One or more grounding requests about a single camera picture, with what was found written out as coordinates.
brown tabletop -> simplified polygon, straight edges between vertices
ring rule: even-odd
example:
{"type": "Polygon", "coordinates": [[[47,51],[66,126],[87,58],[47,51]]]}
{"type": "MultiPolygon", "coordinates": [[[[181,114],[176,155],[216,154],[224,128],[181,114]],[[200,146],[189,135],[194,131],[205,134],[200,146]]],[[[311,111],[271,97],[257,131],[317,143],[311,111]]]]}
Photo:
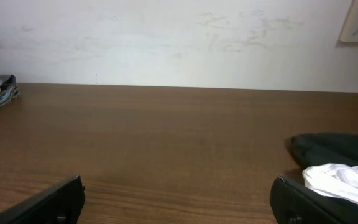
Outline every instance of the brown tabletop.
{"type": "Polygon", "coordinates": [[[0,108],[0,212],[80,174],[78,223],[275,223],[290,136],[358,133],[358,94],[20,84],[0,108]]]}

crumpled white fabric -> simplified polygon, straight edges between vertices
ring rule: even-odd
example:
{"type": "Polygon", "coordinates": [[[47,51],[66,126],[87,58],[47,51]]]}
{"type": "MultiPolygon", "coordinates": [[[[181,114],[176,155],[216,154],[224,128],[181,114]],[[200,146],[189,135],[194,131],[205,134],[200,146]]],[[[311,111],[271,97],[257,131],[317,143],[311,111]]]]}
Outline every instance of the crumpled white fabric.
{"type": "Polygon", "coordinates": [[[358,166],[325,164],[303,172],[305,187],[323,196],[347,199],[358,204],[358,166]]]}

wooden table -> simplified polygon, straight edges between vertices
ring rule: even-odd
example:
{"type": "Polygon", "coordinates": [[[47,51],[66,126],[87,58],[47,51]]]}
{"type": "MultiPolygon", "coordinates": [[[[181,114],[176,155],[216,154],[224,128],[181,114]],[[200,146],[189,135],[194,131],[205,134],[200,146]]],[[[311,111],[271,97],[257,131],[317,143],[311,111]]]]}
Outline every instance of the wooden table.
{"type": "Polygon", "coordinates": [[[0,108],[0,212],[80,174],[79,223],[275,223],[290,136],[358,133],[358,94],[20,84],[0,108]]]}

white cloth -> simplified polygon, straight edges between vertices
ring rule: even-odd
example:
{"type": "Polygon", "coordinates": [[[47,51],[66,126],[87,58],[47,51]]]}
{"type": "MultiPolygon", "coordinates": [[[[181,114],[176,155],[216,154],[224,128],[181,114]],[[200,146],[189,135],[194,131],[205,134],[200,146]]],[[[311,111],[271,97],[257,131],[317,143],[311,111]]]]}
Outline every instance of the white cloth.
{"type": "Polygon", "coordinates": [[[305,187],[323,196],[347,199],[358,204],[358,166],[325,164],[303,171],[305,187]]]}

wall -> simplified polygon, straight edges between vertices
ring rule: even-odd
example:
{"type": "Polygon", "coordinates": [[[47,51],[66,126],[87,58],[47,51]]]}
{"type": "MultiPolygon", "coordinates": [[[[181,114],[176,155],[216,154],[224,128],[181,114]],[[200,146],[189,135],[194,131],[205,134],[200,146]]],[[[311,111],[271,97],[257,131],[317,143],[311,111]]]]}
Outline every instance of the wall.
{"type": "Polygon", "coordinates": [[[351,0],[0,0],[20,82],[358,92],[351,0]]]}

